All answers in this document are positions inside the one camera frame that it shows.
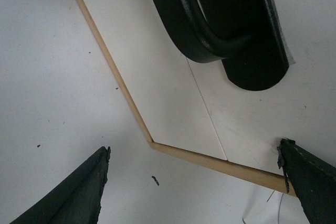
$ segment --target black curved object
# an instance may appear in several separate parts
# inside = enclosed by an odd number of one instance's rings
[[[38,203],[10,224],[97,224],[111,148],[99,148]]]
[[[193,61],[222,60],[247,90],[274,86],[289,67],[272,0],[153,0],[177,48]]]
[[[278,166],[285,178],[288,175],[309,223],[335,224],[336,167],[287,138],[281,140],[278,152]]]

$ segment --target wire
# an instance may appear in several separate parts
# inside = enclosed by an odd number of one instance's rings
[[[279,211],[278,211],[278,224],[280,224],[280,206],[281,206],[281,202],[282,202],[282,198],[283,198],[284,194],[281,195],[281,199],[280,199],[280,204],[279,204]]]
[[[269,198],[268,198],[268,200],[266,201],[266,202],[268,202],[269,201],[269,199],[272,197],[272,195],[273,195],[273,193],[275,192],[275,190],[273,190],[273,192],[272,192],[272,194],[271,194],[271,196],[269,196]]]

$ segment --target white panel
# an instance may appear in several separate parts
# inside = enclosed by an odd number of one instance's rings
[[[226,159],[152,0],[84,0],[154,141]]]
[[[275,0],[296,64],[266,91],[245,91],[222,63],[190,62],[219,139],[231,162],[277,167],[281,137],[336,165],[336,1]]]

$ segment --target wooden frame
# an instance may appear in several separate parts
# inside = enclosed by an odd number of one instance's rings
[[[243,179],[245,181],[261,185],[282,193],[287,193],[286,192],[286,186],[285,186],[285,181],[283,179],[283,176],[280,176],[278,174],[266,172],[263,170],[258,170],[254,169],[251,167],[243,166],[243,165],[238,165],[229,161],[224,161],[218,158],[202,155],[199,153],[194,153],[186,150],[182,150],[179,148],[167,146],[164,144],[159,144],[153,141],[150,132],[148,131],[144,120],[142,119],[140,112],[135,105],[130,92],[128,91],[119,70],[116,67],[116,64],[113,61],[113,58],[111,56],[111,53],[109,52],[105,42],[103,41],[103,38],[101,37],[97,26],[95,25],[95,21],[93,20],[92,16],[90,15],[89,10],[87,9],[85,3],[83,0],[76,0],[79,8],[81,9],[112,73],[114,74],[114,77],[116,78],[120,89],[125,96],[134,116],[135,119],[137,120],[141,130],[143,131],[149,146],[162,153],[169,154],[171,156],[192,162],[197,165],[201,165],[204,167],[207,167],[212,170],[216,170],[218,172]],[[290,184],[290,191],[289,195],[295,196],[294,189],[292,185]]]

